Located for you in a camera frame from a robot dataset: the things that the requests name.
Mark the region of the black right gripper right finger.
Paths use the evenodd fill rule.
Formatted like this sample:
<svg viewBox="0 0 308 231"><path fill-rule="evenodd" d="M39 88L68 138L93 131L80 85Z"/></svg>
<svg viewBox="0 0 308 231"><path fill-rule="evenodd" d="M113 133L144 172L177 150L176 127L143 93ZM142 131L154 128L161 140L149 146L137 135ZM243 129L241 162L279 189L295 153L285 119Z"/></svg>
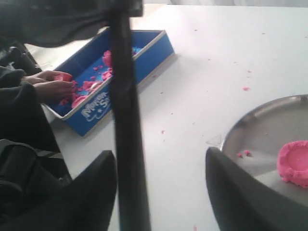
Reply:
<svg viewBox="0 0 308 231"><path fill-rule="evenodd" d="M216 147L205 154L205 180L222 231L306 231L308 207L254 179Z"/></svg>

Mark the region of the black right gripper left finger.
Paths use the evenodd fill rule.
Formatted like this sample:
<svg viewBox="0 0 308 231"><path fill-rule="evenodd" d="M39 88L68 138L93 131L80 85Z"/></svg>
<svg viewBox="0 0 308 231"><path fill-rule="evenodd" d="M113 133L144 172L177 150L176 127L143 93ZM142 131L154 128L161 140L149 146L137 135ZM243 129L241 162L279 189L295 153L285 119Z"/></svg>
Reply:
<svg viewBox="0 0 308 231"><path fill-rule="evenodd" d="M1 225L2 231L106 231L117 189L116 161L103 151L70 184L33 210Z"/></svg>

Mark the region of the black sleeved forearm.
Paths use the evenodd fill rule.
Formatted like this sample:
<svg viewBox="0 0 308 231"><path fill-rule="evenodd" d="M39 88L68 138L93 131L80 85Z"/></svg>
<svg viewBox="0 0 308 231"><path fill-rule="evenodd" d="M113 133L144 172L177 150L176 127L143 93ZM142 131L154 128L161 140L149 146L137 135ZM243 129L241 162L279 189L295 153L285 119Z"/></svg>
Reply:
<svg viewBox="0 0 308 231"><path fill-rule="evenodd" d="M23 70L0 68L0 138L59 152L58 144L34 86L24 80Z"/></svg>

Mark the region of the person's hand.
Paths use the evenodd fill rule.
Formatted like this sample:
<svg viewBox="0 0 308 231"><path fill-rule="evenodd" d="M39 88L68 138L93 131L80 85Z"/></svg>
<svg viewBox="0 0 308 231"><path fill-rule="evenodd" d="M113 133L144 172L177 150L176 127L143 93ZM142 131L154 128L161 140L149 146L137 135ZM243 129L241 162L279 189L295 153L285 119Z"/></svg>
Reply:
<svg viewBox="0 0 308 231"><path fill-rule="evenodd" d="M74 84L70 81L71 79L72 75L69 73L48 70L23 77L22 81L33 85L38 100L46 103L60 101L74 93Z"/></svg>

